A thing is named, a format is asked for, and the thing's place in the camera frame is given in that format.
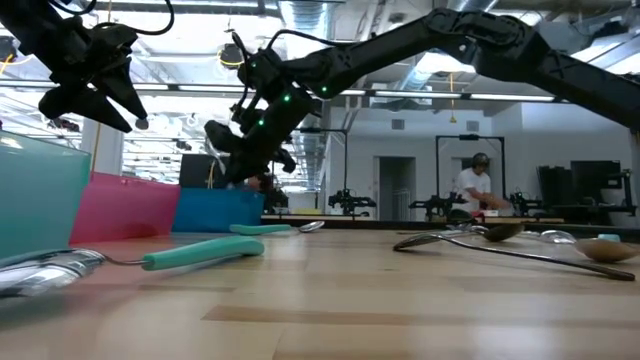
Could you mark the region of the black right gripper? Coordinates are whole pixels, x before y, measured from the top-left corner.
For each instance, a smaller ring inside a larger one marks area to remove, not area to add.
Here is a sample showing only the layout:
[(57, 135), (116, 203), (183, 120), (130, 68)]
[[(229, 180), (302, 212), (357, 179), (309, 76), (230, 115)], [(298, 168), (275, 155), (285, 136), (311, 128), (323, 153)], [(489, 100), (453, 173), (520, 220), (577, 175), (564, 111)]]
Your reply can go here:
[(239, 183), (264, 173), (271, 162), (283, 165), (283, 171), (292, 173), (296, 162), (282, 148), (291, 133), (307, 115), (319, 111), (320, 101), (306, 92), (288, 92), (275, 99), (266, 109), (257, 109), (255, 101), (247, 108), (232, 107), (232, 120), (240, 125), (239, 138), (231, 129), (215, 120), (209, 120), (204, 130), (211, 146), (217, 150), (231, 150), (227, 167), (227, 181)]

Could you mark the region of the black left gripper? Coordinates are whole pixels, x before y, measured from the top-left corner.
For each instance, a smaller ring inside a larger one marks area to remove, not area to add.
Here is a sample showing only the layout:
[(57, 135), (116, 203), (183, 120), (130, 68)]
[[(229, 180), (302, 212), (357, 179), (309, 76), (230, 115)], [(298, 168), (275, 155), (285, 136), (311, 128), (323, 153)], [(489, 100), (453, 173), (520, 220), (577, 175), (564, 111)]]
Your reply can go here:
[[(51, 81), (56, 84), (84, 81), (96, 88), (105, 86), (105, 92), (119, 105), (138, 119), (147, 118), (130, 77), (131, 60), (124, 59), (104, 72), (108, 59), (105, 27), (86, 28), (79, 17), (57, 17), (49, 20), (49, 30), (54, 58), (49, 66)], [(39, 101), (38, 109), (48, 119), (74, 113), (124, 133), (132, 130), (103, 94), (88, 87), (50, 89)]]

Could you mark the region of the patterned-handle silver spoon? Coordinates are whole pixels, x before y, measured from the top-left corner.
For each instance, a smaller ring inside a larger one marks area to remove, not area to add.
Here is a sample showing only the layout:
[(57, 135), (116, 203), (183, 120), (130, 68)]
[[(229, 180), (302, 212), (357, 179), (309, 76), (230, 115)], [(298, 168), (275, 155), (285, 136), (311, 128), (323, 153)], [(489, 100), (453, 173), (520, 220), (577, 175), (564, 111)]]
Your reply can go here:
[(576, 243), (576, 238), (572, 234), (561, 230), (523, 231), (520, 236), (550, 244), (568, 245)]
[(489, 231), (488, 228), (481, 225), (457, 224), (457, 225), (448, 225), (447, 229), (443, 231), (443, 234), (447, 236), (483, 235), (488, 231)]
[(214, 168), (222, 175), (226, 173), (229, 156), (217, 150), (209, 139), (205, 140), (206, 152), (214, 158)]

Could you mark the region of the white building column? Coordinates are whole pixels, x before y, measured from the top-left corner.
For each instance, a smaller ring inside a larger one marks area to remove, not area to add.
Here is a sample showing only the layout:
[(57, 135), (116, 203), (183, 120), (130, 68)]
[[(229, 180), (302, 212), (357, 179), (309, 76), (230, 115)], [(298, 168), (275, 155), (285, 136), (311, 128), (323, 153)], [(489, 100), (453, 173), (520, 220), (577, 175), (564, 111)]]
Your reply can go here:
[(80, 149), (91, 155), (92, 172), (120, 175), (123, 166), (124, 134), (94, 120), (85, 119)]

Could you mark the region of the black monitor back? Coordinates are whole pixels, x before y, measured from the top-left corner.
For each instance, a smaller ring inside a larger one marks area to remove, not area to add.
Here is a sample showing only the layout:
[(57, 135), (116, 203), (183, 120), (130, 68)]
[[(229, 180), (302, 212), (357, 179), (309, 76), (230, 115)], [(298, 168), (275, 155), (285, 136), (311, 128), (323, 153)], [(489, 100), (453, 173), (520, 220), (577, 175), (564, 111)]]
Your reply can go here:
[(214, 158), (208, 154), (184, 154), (181, 160), (179, 185), (182, 188), (241, 188), (246, 181), (226, 183), (225, 174), (214, 168)]

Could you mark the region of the blue plastic bin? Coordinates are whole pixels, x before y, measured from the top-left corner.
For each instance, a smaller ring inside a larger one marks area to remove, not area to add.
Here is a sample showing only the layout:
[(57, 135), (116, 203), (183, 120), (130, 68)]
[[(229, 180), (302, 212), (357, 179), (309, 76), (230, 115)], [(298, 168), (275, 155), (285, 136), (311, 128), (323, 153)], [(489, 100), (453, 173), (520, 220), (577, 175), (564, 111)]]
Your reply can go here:
[(228, 233), (231, 225), (259, 225), (263, 205), (254, 191), (182, 188), (172, 231)]

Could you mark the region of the long ceiling light strip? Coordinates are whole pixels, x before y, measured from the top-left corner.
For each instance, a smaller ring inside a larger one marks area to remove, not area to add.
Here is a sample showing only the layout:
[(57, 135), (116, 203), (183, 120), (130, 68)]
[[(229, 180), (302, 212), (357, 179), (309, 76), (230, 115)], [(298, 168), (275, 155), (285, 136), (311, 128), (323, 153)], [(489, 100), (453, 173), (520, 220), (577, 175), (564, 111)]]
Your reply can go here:
[[(55, 87), (55, 84), (44, 80), (0, 79), (0, 87), (17, 89), (45, 90)], [(149, 94), (161, 92), (186, 92), (206, 95), (242, 95), (243, 86), (236, 85), (185, 85), (185, 84), (158, 84), (136, 83), (134, 89)], [(379, 89), (347, 89), (339, 93), (339, 96), (378, 97), (389, 99), (447, 99), (463, 101), (495, 101), (495, 102), (525, 102), (525, 103), (567, 103), (567, 100), (548, 95), (518, 95), (518, 94), (494, 94), (494, 93), (467, 93), (467, 92), (438, 92), (438, 91), (400, 91)]]

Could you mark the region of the pink plastic bin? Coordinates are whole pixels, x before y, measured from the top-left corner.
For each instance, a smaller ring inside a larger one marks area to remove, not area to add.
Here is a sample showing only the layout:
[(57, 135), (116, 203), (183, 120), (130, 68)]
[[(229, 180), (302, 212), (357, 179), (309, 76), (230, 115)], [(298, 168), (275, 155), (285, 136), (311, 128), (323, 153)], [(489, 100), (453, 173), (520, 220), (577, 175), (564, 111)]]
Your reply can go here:
[(93, 172), (82, 194), (70, 243), (167, 235), (179, 198), (177, 185)]

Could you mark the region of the background wooden workbench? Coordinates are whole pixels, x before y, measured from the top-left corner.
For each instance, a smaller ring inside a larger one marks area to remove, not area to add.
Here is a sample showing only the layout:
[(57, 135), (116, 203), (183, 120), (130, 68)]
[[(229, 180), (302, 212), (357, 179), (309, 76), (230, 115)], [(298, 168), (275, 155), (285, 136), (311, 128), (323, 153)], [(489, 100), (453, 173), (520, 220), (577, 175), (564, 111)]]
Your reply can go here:
[[(523, 223), (523, 224), (564, 224), (562, 218), (535, 218), (535, 217), (482, 217), (472, 218), (479, 223)], [(262, 215), (261, 220), (303, 220), (303, 221), (381, 221), (371, 216), (345, 216), (345, 215)]]

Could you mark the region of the translucent teal plastic bin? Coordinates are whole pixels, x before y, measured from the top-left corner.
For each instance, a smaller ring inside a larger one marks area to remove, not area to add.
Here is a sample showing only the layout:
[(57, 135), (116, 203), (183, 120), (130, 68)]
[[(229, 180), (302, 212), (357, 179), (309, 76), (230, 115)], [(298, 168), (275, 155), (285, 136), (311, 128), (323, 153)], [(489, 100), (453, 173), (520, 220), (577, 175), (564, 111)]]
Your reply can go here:
[(0, 259), (69, 244), (91, 156), (0, 130)]

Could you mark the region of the grey doorway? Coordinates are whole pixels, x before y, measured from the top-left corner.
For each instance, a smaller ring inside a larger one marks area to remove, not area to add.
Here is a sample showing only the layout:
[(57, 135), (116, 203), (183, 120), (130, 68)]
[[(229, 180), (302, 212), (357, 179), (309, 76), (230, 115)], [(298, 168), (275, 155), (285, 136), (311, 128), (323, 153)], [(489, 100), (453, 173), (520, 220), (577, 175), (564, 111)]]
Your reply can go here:
[(400, 189), (411, 192), (416, 199), (416, 160), (414, 157), (377, 157), (376, 200), (377, 217), (381, 221), (396, 221), (393, 217), (393, 193)]

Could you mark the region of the white radiator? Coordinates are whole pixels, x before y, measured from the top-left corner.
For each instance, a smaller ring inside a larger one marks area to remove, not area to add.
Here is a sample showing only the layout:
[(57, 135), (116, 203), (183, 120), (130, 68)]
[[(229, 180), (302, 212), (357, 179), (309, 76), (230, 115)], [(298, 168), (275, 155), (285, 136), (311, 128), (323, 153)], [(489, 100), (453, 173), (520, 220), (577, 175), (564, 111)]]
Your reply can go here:
[(393, 193), (393, 217), (396, 221), (410, 221), (411, 192), (408, 189), (400, 189)]

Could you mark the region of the black background monitors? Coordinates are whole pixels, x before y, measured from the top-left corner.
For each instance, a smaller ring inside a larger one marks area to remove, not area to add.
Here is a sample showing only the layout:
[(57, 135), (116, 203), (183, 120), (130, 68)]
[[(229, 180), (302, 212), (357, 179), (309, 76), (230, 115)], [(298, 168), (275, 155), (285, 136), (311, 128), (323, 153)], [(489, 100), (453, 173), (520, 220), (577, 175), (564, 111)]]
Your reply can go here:
[[(630, 169), (619, 161), (578, 160), (570, 168), (539, 166), (538, 182), (546, 210), (565, 215), (600, 215), (628, 213), (634, 216), (637, 206), (631, 194)], [(606, 202), (604, 190), (623, 190), (620, 202)]]

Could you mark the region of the black metal rig frame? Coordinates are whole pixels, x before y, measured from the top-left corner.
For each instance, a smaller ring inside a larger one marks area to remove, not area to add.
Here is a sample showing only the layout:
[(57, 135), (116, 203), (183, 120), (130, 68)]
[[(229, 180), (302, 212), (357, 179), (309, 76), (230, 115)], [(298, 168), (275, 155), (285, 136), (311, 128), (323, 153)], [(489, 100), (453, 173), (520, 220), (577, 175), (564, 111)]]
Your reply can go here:
[(276, 187), (287, 197), (279, 213), (290, 215), (339, 215), (339, 204), (329, 200), (347, 188), (348, 133), (340, 129), (303, 126), (283, 144), (296, 167), (291, 173), (284, 166), (271, 164)]
[[(471, 166), (472, 157), (479, 152), (489, 157), (486, 173), (491, 178), (491, 192), (506, 200), (505, 139), (499, 136), (477, 134), (437, 135), (435, 139), (436, 190), (438, 195), (449, 196), (456, 176)], [(498, 213), (503, 209), (488, 209)]]

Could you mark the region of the silver round ventilation duct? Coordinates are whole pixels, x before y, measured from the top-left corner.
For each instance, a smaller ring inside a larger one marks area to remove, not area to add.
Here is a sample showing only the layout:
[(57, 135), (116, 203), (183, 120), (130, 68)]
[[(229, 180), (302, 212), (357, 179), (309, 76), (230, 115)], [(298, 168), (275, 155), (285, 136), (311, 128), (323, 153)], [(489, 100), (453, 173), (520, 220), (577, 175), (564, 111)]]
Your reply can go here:
[[(327, 38), (331, 20), (328, 4), (319, 0), (283, 0), (279, 2), (279, 7), (287, 29), (321, 39)], [(288, 59), (302, 58), (325, 47), (320, 42), (295, 35), (282, 35), (280, 40), (286, 44)], [(307, 174), (315, 175), (319, 167), (319, 156), (316, 154), (317, 139), (304, 136), (304, 143), (304, 150), (311, 152), (310, 155), (305, 156)]]

